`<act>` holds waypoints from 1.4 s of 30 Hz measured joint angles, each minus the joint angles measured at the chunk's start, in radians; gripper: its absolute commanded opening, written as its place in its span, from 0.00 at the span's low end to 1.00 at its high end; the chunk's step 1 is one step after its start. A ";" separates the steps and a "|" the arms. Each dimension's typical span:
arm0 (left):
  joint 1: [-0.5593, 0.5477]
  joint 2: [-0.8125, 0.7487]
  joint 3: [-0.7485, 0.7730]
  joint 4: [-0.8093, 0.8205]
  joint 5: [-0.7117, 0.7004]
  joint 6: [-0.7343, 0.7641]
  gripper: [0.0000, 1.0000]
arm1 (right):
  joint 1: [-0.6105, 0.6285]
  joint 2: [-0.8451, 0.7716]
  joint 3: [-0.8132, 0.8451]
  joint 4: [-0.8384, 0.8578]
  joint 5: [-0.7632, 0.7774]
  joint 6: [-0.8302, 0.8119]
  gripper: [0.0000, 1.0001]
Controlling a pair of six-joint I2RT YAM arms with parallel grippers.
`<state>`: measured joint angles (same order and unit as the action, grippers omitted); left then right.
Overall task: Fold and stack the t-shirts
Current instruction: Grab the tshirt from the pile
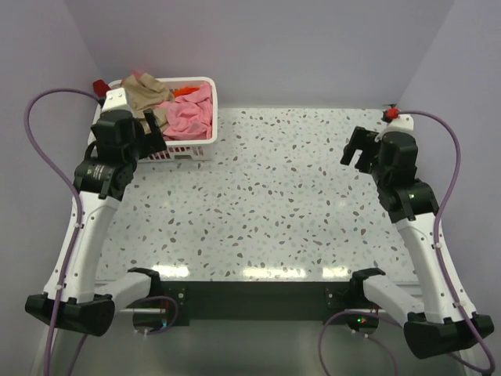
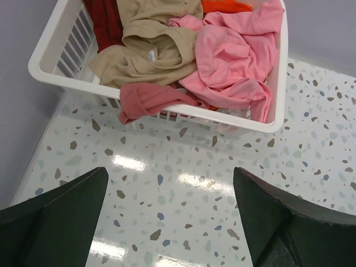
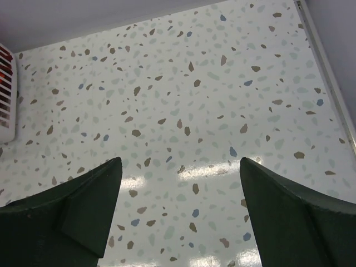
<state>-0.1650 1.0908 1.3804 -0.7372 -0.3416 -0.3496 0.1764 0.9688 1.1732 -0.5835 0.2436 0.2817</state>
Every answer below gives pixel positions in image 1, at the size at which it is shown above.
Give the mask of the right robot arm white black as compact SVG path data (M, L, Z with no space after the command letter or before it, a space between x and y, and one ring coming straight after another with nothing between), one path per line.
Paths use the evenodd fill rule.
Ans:
M494 331L488 315L478 313L451 260L441 230L434 228L438 202L431 187L416 177L416 140L408 132L377 132L357 127L344 147L341 163L373 177L378 199L402 237L416 271L421 298L391 282L378 268L352 274L348 297L354 306L371 302L402 327L419 359L469 349Z

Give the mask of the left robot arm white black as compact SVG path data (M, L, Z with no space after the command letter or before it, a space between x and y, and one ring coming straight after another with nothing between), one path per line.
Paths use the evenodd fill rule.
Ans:
M30 295L25 310L59 329L102 336L115 313L138 301L156 306L161 298L158 272L133 267L124 277L96 287L103 243L138 161L164 151L157 119L146 110L150 133L129 110L103 111L91 127L95 141L74 172L72 212L56 266L43 292Z

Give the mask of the beige t shirt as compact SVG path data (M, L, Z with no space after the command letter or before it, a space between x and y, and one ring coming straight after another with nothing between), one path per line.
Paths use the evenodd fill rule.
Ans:
M162 132L168 128L167 107L175 101L175 97L162 81L147 73L131 74L121 82L121 87L128 94L133 114L141 122L146 134L150 133L144 115L146 110L153 111Z

